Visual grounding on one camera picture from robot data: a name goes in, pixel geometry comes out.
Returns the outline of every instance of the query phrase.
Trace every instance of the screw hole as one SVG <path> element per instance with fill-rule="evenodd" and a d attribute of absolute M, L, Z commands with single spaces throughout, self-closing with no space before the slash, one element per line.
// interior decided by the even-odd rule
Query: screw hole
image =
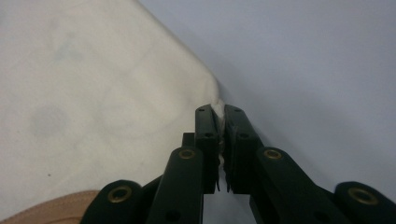
<path fill-rule="evenodd" d="M 348 194 L 359 203 L 367 205 L 378 204 L 378 199 L 374 196 L 374 194 L 365 189 L 351 188 L 348 190 Z"/>
<path fill-rule="evenodd" d="M 321 221 L 321 222 L 324 222 L 324 223 L 330 222 L 329 216 L 328 216 L 326 213 L 324 213 L 324 212 L 319 212 L 319 211 L 314 212 L 314 217 L 315 217 L 318 221 Z"/>
<path fill-rule="evenodd" d="M 205 137 L 207 137 L 207 138 L 213 137 L 213 133 L 205 133 Z"/>
<path fill-rule="evenodd" d="M 180 219 L 181 214 L 177 210 L 171 210 L 166 213 L 166 220 L 176 222 Z"/>
<path fill-rule="evenodd" d="M 178 156 L 181 159 L 188 160 L 195 157 L 195 152 L 192 151 L 191 149 L 183 149 L 178 153 Z"/>
<path fill-rule="evenodd" d="M 248 134 L 247 133 L 241 133 L 241 134 L 239 134 L 239 136 L 241 138 L 248 138 Z"/>
<path fill-rule="evenodd" d="M 132 190 L 126 185 L 114 188 L 107 194 L 107 199 L 111 203 L 122 203 L 132 195 Z"/>
<path fill-rule="evenodd" d="M 273 149 L 265 150 L 263 154 L 265 157 L 272 160 L 279 160 L 280 158 L 282 158 L 282 154 L 280 154 L 280 152 L 275 151 Z"/>

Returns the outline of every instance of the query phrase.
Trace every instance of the white fabric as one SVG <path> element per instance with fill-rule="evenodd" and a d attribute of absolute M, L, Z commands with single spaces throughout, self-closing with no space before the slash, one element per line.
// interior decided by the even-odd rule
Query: white fabric
<path fill-rule="evenodd" d="M 161 175 L 215 79 L 136 1 L 0 3 L 0 220 Z"/>

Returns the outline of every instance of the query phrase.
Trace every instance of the brass screw insert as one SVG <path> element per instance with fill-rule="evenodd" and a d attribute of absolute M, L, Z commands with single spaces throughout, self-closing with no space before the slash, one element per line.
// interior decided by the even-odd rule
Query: brass screw insert
<path fill-rule="evenodd" d="M 378 199 L 374 196 L 374 194 L 365 189 L 350 188 L 347 193 L 351 198 L 358 201 L 359 203 L 364 203 L 367 205 L 378 204 Z"/>
<path fill-rule="evenodd" d="M 273 149 L 267 149 L 264 151 L 264 156 L 272 159 L 272 160 L 279 160 L 280 158 L 282 158 L 282 154 L 280 154 L 280 152 L 275 151 Z"/>
<path fill-rule="evenodd" d="M 178 156 L 183 160 L 189 160 L 195 157 L 195 152 L 191 149 L 183 149 L 178 153 Z"/>
<path fill-rule="evenodd" d="M 111 203 L 122 203 L 132 195 L 132 189 L 126 185 L 114 188 L 107 194 L 107 199 Z"/>

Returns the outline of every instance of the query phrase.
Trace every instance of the gray wall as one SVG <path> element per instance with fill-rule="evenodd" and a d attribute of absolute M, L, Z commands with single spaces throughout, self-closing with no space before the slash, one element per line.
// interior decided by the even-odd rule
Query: gray wall
<path fill-rule="evenodd" d="M 356 180 L 396 201 L 395 1 L 141 2 L 265 144 L 325 189 Z"/>

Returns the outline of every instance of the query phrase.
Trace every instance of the black plastic part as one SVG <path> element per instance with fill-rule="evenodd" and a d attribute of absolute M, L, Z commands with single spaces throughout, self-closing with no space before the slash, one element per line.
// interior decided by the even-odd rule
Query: black plastic part
<path fill-rule="evenodd" d="M 396 223 L 396 204 L 367 185 L 341 183 L 335 189 L 334 198 L 354 223 Z"/>
<path fill-rule="evenodd" d="M 204 153 L 205 194 L 214 193 L 216 185 L 219 183 L 220 137 L 218 117 L 212 107 L 203 105 L 197 108 L 195 110 L 195 147 Z"/>
<path fill-rule="evenodd" d="M 268 216 L 271 219 L 264 223 L 349 223 L 286 152 L 260 148 L 255 163 L 260 182 L 250 204 L 256 220 Z"/>
<path fill-rule="evenodd" d="M 105 186 L 87 208 L 80 224 L 130 224 L 138 223 L 141 188 L 133 181 L 119 180 Z"/>
<path fill-rule="evenodd" d="M 141 190 L 142 195 L 140 197 L 139 209 L 138 209 L 139 214 L 136 223 L 146 222 L 149 216 L 149 211 L 151 209 L 152 203 L 154 202 L 155 194 L 157 193 L 162 178 L 163 178 L 162 176 L 159 176 L 142 188 Z"/>
<path fill-rule="evenodd" d="M 183 133 L 182 147 L 195 147 L 195 133 Z"/>
<path fill-rule="evenodd" d="M 249 194 L 252 181 L 256 179 L 254 157 L 262 147 L 262 141 L 251 126 L 245 112 L 235 106 L 226 105 L 224 171 L 227 190 L 236 194 Z"/>
<path fill-rule="evenodd" d="M 174 150 L 151 206 L 148 224 L 202 223 L 203 154 L 193 147 Z"/>

